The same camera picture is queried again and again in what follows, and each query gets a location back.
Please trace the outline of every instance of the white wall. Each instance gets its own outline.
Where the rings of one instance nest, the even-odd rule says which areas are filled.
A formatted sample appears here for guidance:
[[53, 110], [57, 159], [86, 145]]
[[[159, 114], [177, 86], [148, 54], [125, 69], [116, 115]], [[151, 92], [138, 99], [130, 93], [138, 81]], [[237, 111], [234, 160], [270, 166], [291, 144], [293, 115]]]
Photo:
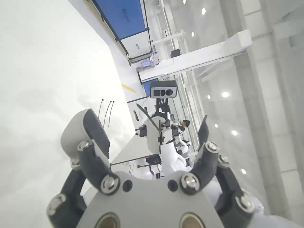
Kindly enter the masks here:
[[69, 120], [98, 112], [102, 98], [103, 120], [114, 100], [110, 160], [134, 127], [109, 47], [67, 0], [2, 1], [1, 227], [51, 227], [47, 204], [70, 171], [60, 147]]

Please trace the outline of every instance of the hex bolt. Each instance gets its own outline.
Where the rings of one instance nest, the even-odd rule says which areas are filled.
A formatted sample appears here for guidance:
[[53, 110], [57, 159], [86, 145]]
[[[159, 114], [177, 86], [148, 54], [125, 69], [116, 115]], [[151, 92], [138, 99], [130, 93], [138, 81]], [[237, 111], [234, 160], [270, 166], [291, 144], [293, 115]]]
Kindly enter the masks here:
[[218, 153], [219, 152], [219, 147], [212, 143], [212, 142], [206, 142], [206, 148], [208, 151], [212, 152], [212, 153]]
[[118, 178], [113, 178], [111, 175], [106, 175], [100, 185], [100, 189], [105, 194], [113, 193], [118, 187]]
[[80, 142], [80, 144], [77, 146], [77, 150], [78, 151], [83, 151], [84, 149], [88, 148], [90, 145], [92, 144], [92, 142], [88, 142], [88, 141], [82, 141]]
[[182, 175], [180, 181], [181, 181], [181, 185], [184, 189], [189, 188], [189, 189], [195, 189], [196, 191], [198, 191], [200, 188], [200, 182], [199, 182], [198, 178], [190, 172]]
[[56, 213], [57, 209], [60, 207], [60, 205], [62, 205], [62, 203], [64, 203], [66, 201], [66, 199], [67, 199], [67, 197], [62, 193], [59, 193], [55, 197], [53, 197], [47, 206], [48, 216], [54, 215]]
[[247, 213], [252, 213], [254, 211], [254, 204], [247, 194], [244, 193], [243, 196], [241, 196], [241, 200], [238, 197], [235, 197], [235, 200], [243, 211]]

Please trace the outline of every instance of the humanoid robot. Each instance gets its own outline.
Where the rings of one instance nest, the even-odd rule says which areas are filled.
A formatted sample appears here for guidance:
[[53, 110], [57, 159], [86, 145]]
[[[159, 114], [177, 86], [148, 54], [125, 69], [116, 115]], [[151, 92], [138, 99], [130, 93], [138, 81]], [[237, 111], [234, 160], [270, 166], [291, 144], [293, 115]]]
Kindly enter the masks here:
[[[152, 98], [174, 97], [177, 85], [175, 81], [152, 82], [150, 91]], [[158, 110], [148, 119], [142, 135], [149, 150], [159, 154], [164, 163], [165, 154], [174, 148], [170, 140], [176, 127]], [[299, 228], [287, 219], [265, 216], [254, 207], [232, 173], [228, 158], [207, 141], [205, 122], [198, 138], [200, 147], [190, 171], [184, 170], [184, 161], [174, 148], [166, 177], [142, 180], [111, 171], [110, 142], [97, 116], [92, 109], [77, 113], [62, 134], [62, 148], [71, 159], [72, 170], [47, 207], [50, 222], [55, 228]], [[214, 176], [218, 183], [212, 181]], [[98, 190], [88, 205], [80, 195], [86, 179]]]

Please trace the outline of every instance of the black bracket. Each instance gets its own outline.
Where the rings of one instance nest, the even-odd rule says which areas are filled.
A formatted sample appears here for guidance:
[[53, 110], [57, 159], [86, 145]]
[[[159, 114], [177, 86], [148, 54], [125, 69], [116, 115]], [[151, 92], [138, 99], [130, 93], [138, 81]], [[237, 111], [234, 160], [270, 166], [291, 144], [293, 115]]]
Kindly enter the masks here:
[[243, 205], [244, 193], [230, 168], [217, 167], [217, 180], [222, 188], [215, 209], [225, 228], [248, 226], [253, 216], [252, 209]]
[[[87, 208], [83, 197], [80, 195], [85, 180], [86, 177], [81, 170], [72, 170], [62, 187], [61, 193], [51, 200], [47, 208], [47, 214], [55, 228], [76, 228], [78, 225]], [[56, 201], [62, 201], [62, 203], [54, 208], [51, 204], [53, 201], [55, 203]]]

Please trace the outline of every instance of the ceiling light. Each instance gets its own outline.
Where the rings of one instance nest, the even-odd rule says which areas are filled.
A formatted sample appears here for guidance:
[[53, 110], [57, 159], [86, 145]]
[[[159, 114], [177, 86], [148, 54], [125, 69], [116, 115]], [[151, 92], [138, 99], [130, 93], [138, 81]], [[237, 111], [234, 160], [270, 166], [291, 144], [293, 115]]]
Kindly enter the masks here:
[[229, 97], [229, 93], [228, 92], [223, 92], [222, 97]]

